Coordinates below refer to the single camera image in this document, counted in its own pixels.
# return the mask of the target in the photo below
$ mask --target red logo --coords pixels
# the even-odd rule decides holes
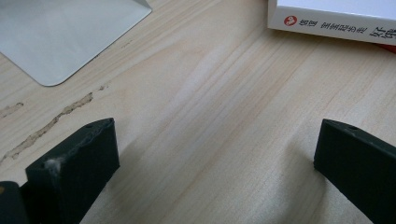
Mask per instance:
[[[297,17],[295,16],[288,16],[285,20],[285,25],[292,26],[297,22]]]

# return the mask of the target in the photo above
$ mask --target white box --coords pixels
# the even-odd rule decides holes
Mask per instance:
[[[396,46],[396,0],[269,0],[268,27]]]

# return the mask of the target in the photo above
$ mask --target scratch on table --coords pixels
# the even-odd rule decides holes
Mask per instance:
[[[17,103],[13,106],[6,106],[6,108],[0,110],[0,119],[3,119],[8,115],[13,114],[17,110],[19,110],[21,107],[23,107],[23,103]]]
[[[8,158],[12,158],[13,160],[16,160],[21,152],[23,152],[26,148],[31,147],[35,143],[35,141],[37,141],[37,139],[39,139],[41,136],[43,136],[45,133],[47,133],[59,121],[61,116],[68,115],[68,114],[72,113],[75,109],[82,107],[85,104],[92,101],[92,99],[93,99],[92,92],[90,92],[86,96],[84,96],[82,99],[65,107],[64,110],[59,115],[57,115],[55,118],[53,118],[46,126],[44,126],[42,129],[38,130],[37,132],[32,133],[23,142],[21,142],[19,145],[14,147],[12,150],[7,152],[6,155],[3,157],[3,159],[0,160],[0,165],[3,163],[4,160],[6,160]]]
[[[121,48],[122,49],[125,49],[125,47],[127,47],[128,45],[130,45],[131,44],[131,42],[132,42],[132,40],[131,41],[129,41],[128,43],[126,43],[126,44],[124,44]]]
[[[102,86],[100,86],[100,88],[98,89],[99,91],[103,91],[105,89],[108,88],[108,86],[110,85],[111,81],[106,82],[105,84],[103,84]]]

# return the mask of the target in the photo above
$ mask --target chinese characters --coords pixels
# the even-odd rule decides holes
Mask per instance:
[[[396,29],[385,30],[383,27],[381,27],[381,28],[376,27],[375,30],[373,30],[370,33],[370,35],[374,36],[374,37],[382,37],[385,39],[392,39],[392,38],[396,38]]]
[[[364,32],[367,30],[367,27],[359,27],[358,28],[356,26],[323,22],[320,26],[320,29],[337,30],[337,31],[343,31],[343,32],[364,34]]]
[[[306,20],[301,20],[299,25],[303,25],[303,26],[316,26],[317,25],[317,21],[306,21]]]

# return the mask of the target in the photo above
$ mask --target light wood surface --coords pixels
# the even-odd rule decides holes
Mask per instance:
[[[322,119],[396,145],[396,55],[266,28],[265,0],[151,0],[65,83],[0,56],[0,180],[116,121],[121,168],[82,223],[370,223],[313,167]]]

